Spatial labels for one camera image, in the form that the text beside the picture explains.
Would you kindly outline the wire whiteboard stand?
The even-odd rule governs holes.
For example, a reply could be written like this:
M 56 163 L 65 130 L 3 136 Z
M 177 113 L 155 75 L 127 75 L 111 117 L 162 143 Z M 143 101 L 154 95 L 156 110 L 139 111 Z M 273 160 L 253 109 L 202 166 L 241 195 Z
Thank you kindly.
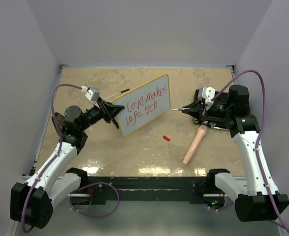
M 120 91 L 120 92 L 118 92 L 118 93 L 116 93 L 116 94 L 113 94 L 113 95 L 105 98 L 105 101 L 108 101 L 109 98 L 116 97 L 116 96 L 118 96 L 118 95 L 120 95 L 120 94 L 123 94 L 123 93 L 125 93 L 125 92 L 127 92 L 127 91 L 130 91 L 130 89 L 127 88 L 127 89 L 122 90 L 122 91 Z M 118 128 L 119 128 L 119 125 L 118 125 L 117 121 L 115 120 L 115 118 L 114 118 L 112 121 L 113 121 L 114 125 L 116 126 L 116 128 L 118 129 Z

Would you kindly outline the red whiteboard marker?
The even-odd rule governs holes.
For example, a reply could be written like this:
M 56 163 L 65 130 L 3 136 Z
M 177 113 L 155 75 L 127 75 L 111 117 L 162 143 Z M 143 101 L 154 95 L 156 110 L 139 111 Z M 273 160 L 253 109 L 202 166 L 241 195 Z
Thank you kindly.
M 171 109 L 172 111 L 182 111 L 183 108 L 174 108 L 174 109 Z

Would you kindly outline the yellow framed whiteboard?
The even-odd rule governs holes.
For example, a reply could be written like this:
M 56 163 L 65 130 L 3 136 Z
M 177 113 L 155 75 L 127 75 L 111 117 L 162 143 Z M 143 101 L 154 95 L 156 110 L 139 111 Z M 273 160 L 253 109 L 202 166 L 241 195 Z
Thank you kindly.
M 113 99 L 112 103 L 124 106 L 116 120 L 126 136 L 170 110 L 169 76 L 153 79 Z

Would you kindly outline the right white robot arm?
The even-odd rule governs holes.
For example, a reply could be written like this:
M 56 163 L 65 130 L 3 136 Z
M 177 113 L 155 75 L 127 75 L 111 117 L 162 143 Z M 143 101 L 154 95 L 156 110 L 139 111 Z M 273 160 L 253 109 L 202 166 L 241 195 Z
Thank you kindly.
M 289 205 L 286 194 L 276 186 L 262 151 L 257 118 L 250 113 L 249 91 L 245 86 L 232 85 L 228 92 L 202 87 L 194 94 L 193 103 L 180 111 L 193 117 L 202 131 L 207 127 L 230 132 L 241 153 L 247 185 L 243 186 L 227 169 L 211 169 L 205 186 L 211 193 L 220 190 L 234 203 L 242 222 L 274 221 Z

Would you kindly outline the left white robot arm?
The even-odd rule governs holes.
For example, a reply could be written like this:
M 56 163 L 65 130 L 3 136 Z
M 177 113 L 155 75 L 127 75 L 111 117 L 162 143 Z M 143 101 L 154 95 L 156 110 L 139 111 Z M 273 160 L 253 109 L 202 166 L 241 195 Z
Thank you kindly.
M 87 172 L 70 168 L 60 178 L 61 171 L 80 153 L 86 141 L 85 133 L 100 120 L 116 124 L 115 117 L 124 109 L 123 105 L 99 100 L 92 108 L 83 112 L 78 106 L 70 106 L 64 115 L 53 112 L 55 129 L 61 132 L 59 142 L 43 166 L 25 183 L 17 182 L 10 194 L 10 218 L 31 228 L 44 228 L 54 208 L 70 193 L 83 193 L 92 185 Z

